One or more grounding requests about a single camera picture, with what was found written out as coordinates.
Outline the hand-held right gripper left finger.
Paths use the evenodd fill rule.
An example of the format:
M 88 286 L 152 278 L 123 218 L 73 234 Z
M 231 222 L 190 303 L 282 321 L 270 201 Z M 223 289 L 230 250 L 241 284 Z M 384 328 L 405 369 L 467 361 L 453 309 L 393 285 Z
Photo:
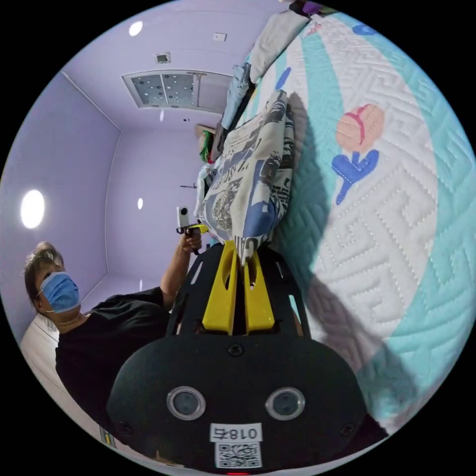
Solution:
M 238 254 L 235 243 L 226 241 L 202 319 L 206 331 L 232 335 L 238 282 Z

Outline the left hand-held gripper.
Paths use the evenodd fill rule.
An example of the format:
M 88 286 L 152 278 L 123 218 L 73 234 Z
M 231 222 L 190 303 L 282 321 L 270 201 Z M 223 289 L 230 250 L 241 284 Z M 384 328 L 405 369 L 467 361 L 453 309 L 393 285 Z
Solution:
M 205 224 L 196 224 L 196 225 L 189 225 L 186 227 L 177 227 L 176 232 L 179 235 L 184 235 L 189 238 L 201 237 L 201 234 L 205 234 L 209 232 L 208 227 Z M 192 250 L 194 255 L 199 255 L 200 251 L 197 247 L 192 247 L 190 244 L 187 245 L 189 250 Z

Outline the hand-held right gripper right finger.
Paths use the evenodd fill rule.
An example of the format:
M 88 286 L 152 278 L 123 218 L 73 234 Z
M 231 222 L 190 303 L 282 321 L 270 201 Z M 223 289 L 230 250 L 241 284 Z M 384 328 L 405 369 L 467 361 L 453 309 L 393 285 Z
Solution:
M 243 267 L 245 325 L 248 334 L 272 331 L 274 314 L 258 254 Z

